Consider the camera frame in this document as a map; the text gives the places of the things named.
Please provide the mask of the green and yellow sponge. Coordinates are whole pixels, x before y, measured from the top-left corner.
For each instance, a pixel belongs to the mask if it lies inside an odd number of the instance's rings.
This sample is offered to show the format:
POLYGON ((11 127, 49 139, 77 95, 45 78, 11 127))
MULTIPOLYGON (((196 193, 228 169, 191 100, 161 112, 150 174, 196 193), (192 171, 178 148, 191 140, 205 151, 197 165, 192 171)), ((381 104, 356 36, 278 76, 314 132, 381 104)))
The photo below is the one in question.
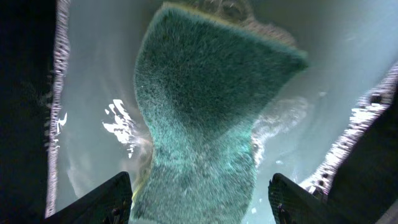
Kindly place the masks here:
POLYGON ((251 132, 304 52, 173 2, 136 58, 136 101, 153 153, 132 215, 156 223, 240 223, 256 186, 251 132))

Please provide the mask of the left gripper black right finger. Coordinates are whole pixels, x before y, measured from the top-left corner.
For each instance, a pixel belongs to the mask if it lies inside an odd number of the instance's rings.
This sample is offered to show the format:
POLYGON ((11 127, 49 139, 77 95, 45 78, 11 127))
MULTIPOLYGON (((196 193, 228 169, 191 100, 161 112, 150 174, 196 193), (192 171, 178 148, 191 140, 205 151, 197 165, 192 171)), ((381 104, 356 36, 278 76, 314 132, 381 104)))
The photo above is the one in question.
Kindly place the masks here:
POLYGON ((341 223, 342 216, 326 204, 319 187, 305 190, 286 176, 276 173, 268 186, 268 199, 276 224, 341 223))

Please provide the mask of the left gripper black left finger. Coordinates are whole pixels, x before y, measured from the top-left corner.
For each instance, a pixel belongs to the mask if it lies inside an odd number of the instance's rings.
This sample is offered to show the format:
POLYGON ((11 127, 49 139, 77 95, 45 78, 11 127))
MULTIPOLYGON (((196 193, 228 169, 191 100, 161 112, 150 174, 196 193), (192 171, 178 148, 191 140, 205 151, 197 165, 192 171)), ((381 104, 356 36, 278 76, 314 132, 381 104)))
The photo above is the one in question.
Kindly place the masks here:
POLYGON ((101 184, 61 211, 46 218, 44 224, 128 224, 132 188, 126 171, 101 184))

